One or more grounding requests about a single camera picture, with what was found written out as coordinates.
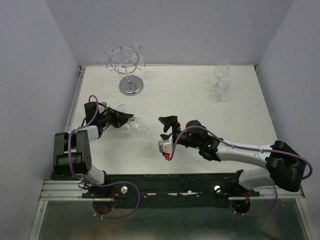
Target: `tabletop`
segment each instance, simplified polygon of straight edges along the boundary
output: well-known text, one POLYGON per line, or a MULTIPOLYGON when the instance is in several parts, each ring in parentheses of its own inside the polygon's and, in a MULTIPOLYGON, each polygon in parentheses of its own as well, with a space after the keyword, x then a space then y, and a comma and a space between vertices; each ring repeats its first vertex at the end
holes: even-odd
POLYGON ((143 138, 130 134, 127 126, 109 127, 90 143, 92 164, 108 174, 232 173, 257 168, 240 162, 208 161, 197 149, 178 145, 172 161, 159 152, 163 133, 159 117, 178 116, 183 129, 198 120, 207 129, 234 143, 268 145, 277 140, 267 105, 253 65, 230 66, 224 79, 229 84, 221 102, 212 99, 209 86, 216 80, 212 65, 148 65, 134 74, 144 82, 143 91, 125 96, 119 91, 121 77, 105 66, 85 69, 72 128, 85 117, 84 104, 90 95, 111 108, 125 104, 126 112, 148 127, 143 138))

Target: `gray wall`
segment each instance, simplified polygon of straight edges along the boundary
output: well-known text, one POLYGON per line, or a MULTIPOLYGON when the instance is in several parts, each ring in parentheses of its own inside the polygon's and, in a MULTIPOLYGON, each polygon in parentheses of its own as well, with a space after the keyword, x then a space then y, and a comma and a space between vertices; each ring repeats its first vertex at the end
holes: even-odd
POLYGON ((0 0, 0 239, 28 238, 79 68, 43 0, 0 0))
POLYGON ((293 0, 45 0, 80 65, 141 43, 147 64, 257 64, 293 0))
POLYGON ((312 163, 303 181, 320 236, 320 2, 296 0, 258 65, 258 78, 279 139, 312 163))

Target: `purple cable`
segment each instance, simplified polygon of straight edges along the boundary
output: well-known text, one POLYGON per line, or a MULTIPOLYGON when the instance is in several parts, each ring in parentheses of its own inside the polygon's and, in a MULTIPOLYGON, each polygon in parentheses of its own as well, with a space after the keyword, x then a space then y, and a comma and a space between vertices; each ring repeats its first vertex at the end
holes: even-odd
POLYGON ((246 214, 241 214, 241 213, 239 213, 239 212, 236 212, 236 210, 235 210, 235 205, 234 205, 234 202, 233 202, 233 201, 230 201, 230 209, 232 210, 232 212, 233 212, 234 214, 236 214, 236 215, 238 215, 238 216, 245 217, 245 218, 253 218, 253 219, 254 219, 254 218, 261 218, 261 217, 267 216, 268 214, 270 214, 270 213, 272 213, 274 210, 276 210, 276 208, 277 208, 277 206, 278 206, 278 203, 279 203, 279 197, 278 197, 277 189, 276 189, 275 186, 272 186, 272 187, 273 187, 274 193, 275 193, 275 203, 274 203, 273 207, 272 207, 269 211, 267 211, 267 212, 265 212, 265 213, 263 213, 263 214, 260 214, 260 215, 246 215, 246 214))
POLYGON ((247 151, 255 151, 255 152, 266 152, 266 153, 277 153, 277 154, 283 154, 283 155, 287 155, 296 159, 301 160, 302 162, 304 162, 306 165, 308 165, 309 167, 309 173, 307 175, 305 175, 304 177, 302 177, 302 179, 307 179, 309 178, 312 173, 313 173, 313 167, 311 165, 311 163, 309 161, 307 161, 305 158, 303 158, 302 156, 296 155, 296 154, 292 154, 286 151, 279 151, 279 150, 273 150, 273 149, 259 149, 259 148, 253 148, 253 147, 246 147, 246 146, 237 146, 237 145, 232 145, 228 142, 223 141, 221 138, 219 138, 217 135, 215 135, 213 132, 211 132, 210 130, 206 129, 205 127, 202 126, 189 126, 187 128, 185 128, 184 130, 182 130, 180 132, 180 134, 178 135, 178 137, 176 138, 174 144, 173 144, 173 149, 172 149, 172 153, 170 158, 168 159, 169 161, 172 160, 172 158, 174 157, 174 153, 176 150, 176 146, 178 145, 178 141, 181 138, 181 136, 184 134, 184 132, 188 131, 189 129, 202 129, 207 131, 210 135, 212 135, 214 138, 216 138, 219 142, 223 143, 224 145, 227 145, 228 147, 232 147, 235 149, 241 149, 241 150, 247 150, 247 151))
MULTIPOLYGON (((71 130, 71 132, 69 133, 69 136, 68 136, 68 160, 69 160, 69 167, 70 167, 70 172, 71 172, 72 176, 75 177, 75 178, 78 178, 78 177, 77 177, 77 175, 76 175, 76 173, 75 173, 75 171, 74 171, 74 167, 73 167, 73 165, 72 165, 71 138, 72 138, 72 134, 74 134, 74 133, 75 133, 76 131, 78 131, 78 130, 81 130, 81 129, 86 128, 86 127, 89 126, 89 125, 94 121, 94 119, 96 118, 96 116, 97 116, 97 114, 98 114, 98 112, 99 112, 99 104, 98 104, 99 101, 98 101, 98 98, 97 98, 95 95, 91 95, 91 96, 89 96, 89 102, 90 102, 90 99, 91 99, 91 98, 94 98, 95 101, 96 101, 95 113, 94 113, 92 119, 91 119, 86 125, 80 126, 80 127, 77 127, 77 128, 75 128, 75 129, 71 130)), ((93 211, 94 211, 94 213, 95 213, 97 216, 99 216, 99 217, 101 217, 101 218, 104 218, 104 219, 120 219, 120 218, 124 218, 124 217, 126 217, 126 216, 129 216, 129 215, 133 214, 133 213, 137 210, 137 208, 139 207, 139 204, 140 204, 140 191, 139 191, 139 188, 138 188, 135 184, 133 184, 132 182, 129 182, 129 181, 117 181, 117 182, 114 182, 114 183, 111 183, 111 184, 106 184, 106 185, 101 185, 101 184, 94 184, 94 185, 95 185, 96 187, 100 187, 100 188, 107 188, 107 187, 111 187, 111 186, 116 185, 116 184, 130 184, 130 185, 132 185, 132 186, 136 189, 136 192, 138 193, 138 202, 137 202, 135 208, 134 208, 131 212, 126 213, 126 214, 123 214, 123 215, 120 215, 120 216, 105 216, 105 215, 99 215, 99 214, 97 214, 97 213, 96 213, 96 210, 95 210, 95 207, 92 205, 93 211)))
POLYGON ((140 191, 139 191, 139 188, 133 184, 132 182, 130 181, 117 181, 117 182, 114 182, 114 183, 110 183, 110 184, 106 184, 106 185, 100 185, 100 184, 94 184, 96 187, 101 187, 101 188, 107 188, 107 187, 111 187, 113 185, 116 185, 116 184, 130 184, 132 185, 136 192, 138 193, 138 202, 136 204, 136 206, 134 207, 134 209, 132 211, 130 211, 129 213, 126 213, 126 214, 123 214, 123 215, 120 215, 120 216, 107 216, 107 215, 99 215, 97 212, 96 212, 96 209, 95 209, 95 206, 92 205, 92 209, 94 211, 94 213, 98 216, 98 217, 101 217, 101 218, 104 218, 104 219, 121 219, 121 218, 124 218, 124 217, 127 217, 131 214, 133 214, 137 208, 139 207, 139 204, 140 204, 140 191))

